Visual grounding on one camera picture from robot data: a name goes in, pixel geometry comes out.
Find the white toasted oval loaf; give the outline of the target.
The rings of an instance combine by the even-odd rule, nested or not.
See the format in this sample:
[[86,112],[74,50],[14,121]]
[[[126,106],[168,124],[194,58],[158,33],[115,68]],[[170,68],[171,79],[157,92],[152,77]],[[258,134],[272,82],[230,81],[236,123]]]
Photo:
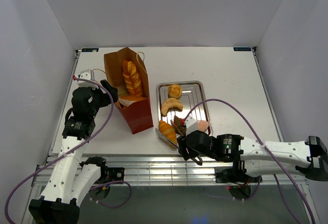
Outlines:
[[120,96],[118,98],[118,101],[124,107],[128,107],[128,106],[132,105],[135,102],[142,101],[142,100],[145,100],[145,99],[146,98],[144,98],[142,96],[124,95],[124,96]]

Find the steel serving tongs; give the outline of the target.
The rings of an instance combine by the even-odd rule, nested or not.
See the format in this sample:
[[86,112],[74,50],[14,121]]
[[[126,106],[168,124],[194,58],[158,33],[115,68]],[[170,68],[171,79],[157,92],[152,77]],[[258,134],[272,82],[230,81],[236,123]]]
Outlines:
[[199,154],[197,152],[192,152],[191,149],[187,148],[186,124],[185,119],[174,116],[170,124],[160,120],[158,128],[155,129],[155,132],[157,136],[171,149],[176,149],[185,161],[190,159],[197,165],[202,166],[203,161]]

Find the brown red paper bag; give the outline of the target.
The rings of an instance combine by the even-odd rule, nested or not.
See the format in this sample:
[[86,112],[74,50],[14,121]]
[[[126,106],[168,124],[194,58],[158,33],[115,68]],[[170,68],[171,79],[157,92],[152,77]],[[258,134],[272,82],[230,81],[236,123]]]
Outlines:
[[132,61],[140,75],[143,97],[145,100],[133,103],[128,107],[124,107],[117,101],[115,103],[117,109],[127,122],[133,134],[144,131],[153,127],[150,91],[148,74],[144,61],[139,56],[139,52],[134,52],[128,47],[125,47],[117,52],[106,53],[104,55],[105,72],[109,84],[118,89],[118,96],[130,95],[123,77],[122,62],[124,60]]

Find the long twisted glazed bread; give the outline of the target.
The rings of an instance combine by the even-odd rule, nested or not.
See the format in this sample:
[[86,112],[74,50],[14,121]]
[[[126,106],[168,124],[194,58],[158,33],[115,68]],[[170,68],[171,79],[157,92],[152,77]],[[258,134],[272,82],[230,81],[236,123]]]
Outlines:
[[122,62],[122,68],[124,81],[129,94],[143,97],[144,91],[136,65],[132,61],[124,60]]

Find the striped orange croissant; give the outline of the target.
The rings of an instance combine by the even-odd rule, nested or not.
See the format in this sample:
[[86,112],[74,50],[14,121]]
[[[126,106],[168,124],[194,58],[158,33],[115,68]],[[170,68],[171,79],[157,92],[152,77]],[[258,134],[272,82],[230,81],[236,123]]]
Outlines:
[[169,143],[169,145],[172,147],[172,148],[175,148],[175,146],[178,146],[178,142],[177,142],[177,137],[176,137],[176,132],[175,132],[175,128],[166,123],[165,121],[163,120],[160,120],[159,121],[159,126],[158,126],[158,129],[160,131],[160,133],[167,139],[169,140],[171,143]]

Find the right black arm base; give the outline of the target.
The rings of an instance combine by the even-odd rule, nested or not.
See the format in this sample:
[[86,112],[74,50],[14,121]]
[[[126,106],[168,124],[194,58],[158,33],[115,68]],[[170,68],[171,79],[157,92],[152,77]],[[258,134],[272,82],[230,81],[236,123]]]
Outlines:
[[246,183],[262,182],[261,176],[250,177],[245,174],[244,170],[234,168],[215,167],[215,181],[217,183],[233,183],[244,185]]

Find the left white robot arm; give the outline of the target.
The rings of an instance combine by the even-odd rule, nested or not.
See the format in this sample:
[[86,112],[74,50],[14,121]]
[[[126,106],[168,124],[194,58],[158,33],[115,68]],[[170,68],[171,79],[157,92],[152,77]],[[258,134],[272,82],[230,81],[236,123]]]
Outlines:
[[79,206],[94,183],[109,180],[109,168],[102,157],[81,157],[94,134],[95,117],[100,108],[113,107],[118,90],[105,79],[100,85],[78,82],[72,93],[72,107],[65,115],[59,160],[38,199],[29,204],[36,223],[77,223]]

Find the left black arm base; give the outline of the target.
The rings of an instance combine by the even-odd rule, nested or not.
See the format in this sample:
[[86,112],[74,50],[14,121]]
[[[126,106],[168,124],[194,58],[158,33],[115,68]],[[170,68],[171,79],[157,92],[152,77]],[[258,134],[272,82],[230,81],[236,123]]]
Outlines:
[[101,168],[101,175],[98,183],[104,184],[112,181],[123,181],[125,168],[122,167],[107,167]]

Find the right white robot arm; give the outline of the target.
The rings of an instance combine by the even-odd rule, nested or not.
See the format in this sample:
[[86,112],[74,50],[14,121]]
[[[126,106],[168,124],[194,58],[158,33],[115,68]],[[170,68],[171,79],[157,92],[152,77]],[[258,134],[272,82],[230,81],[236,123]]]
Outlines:
[[178,138],[179,154],[184,160],[206,156],[231,162],[221,172],[223,181],[238,182],[270,174],[295,174],[314,181],[327,181],[327,148],[317,136],[298,142],[258,142],[241,135],[209,136],[194,131]]

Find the sugar coated pink donut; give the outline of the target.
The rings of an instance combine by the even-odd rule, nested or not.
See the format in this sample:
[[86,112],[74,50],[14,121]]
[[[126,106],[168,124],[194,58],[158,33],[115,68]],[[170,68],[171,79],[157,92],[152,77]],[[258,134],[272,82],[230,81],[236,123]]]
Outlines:
[[201,132],[206,132],[209,127],[209,123],[206,120],[200,120],[197,122],[197,124],[198,124],[198,130]]

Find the dark chocolate croissant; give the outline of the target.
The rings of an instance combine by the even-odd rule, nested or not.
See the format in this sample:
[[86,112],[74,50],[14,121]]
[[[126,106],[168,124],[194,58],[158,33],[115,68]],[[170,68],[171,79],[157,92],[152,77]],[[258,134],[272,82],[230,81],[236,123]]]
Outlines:
[[175,128],[175,131],[177,134],[184,136],[186,134],[186,126],[184,119],[177,117],[176,115],[174,116],[173,119],[173,127]]

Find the pale curved croissant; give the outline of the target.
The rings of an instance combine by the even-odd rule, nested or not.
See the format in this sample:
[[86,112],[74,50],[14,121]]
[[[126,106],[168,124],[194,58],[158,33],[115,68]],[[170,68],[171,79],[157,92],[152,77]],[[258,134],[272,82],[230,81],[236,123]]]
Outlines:
[[163,116],[167,115],[169,109],[177,108],[178,110],[183,110],[183,104],[180,100],[175,98],[168,98],[166,101],[163,102],[161,105],[161,114]]

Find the steel rectangular tray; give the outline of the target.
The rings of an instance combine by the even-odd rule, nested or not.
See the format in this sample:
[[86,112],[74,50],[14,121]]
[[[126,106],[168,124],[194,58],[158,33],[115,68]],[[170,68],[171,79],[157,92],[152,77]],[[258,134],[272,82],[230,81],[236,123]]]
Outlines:
[[[161,105],[169,98],[168,89],[169,86],[174,83],[160,83],[156,87],[156,97],[157,97],[157,107],[158,107],[158,119],[163,120],[166,123],[171,123],[174,116],[178,116],[180,118],[185,118],[188,112],[199,102],[204,101],[206,99],[203,85],[200,81],[197,80],[189,80],[185,82],[177,82],[177,84],[181,87],[182,94],[178,98],[183,105],[183,109],[179,110],[177,108],[169,109],[167,115],[164,116],[161,113]],[[192,111],[191,117],[196,119],[197,121],[206,120],[209,123],[209,126],[206,130],[206,134],[211,135],[212,126],[210,121],[209,110],[207,104],[202,104],[195,108]]]

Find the round golden bun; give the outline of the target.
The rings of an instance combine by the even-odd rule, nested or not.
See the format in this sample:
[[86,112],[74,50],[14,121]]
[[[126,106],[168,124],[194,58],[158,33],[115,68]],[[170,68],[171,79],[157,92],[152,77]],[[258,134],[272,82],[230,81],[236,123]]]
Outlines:
[[182,89],[179,84],[172,84],[168,87],[168,96],[169,98],[180,98],[182,94]]

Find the aluminium frame rail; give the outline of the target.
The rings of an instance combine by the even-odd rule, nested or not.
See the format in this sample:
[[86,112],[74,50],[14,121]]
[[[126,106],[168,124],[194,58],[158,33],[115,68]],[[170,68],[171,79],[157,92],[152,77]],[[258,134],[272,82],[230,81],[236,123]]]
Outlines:
[[202,166],[180,156],[102,155],[109,167],[125,169],[124,180],[132,186],[214,186],[215,169],[232,163],[203,158]]

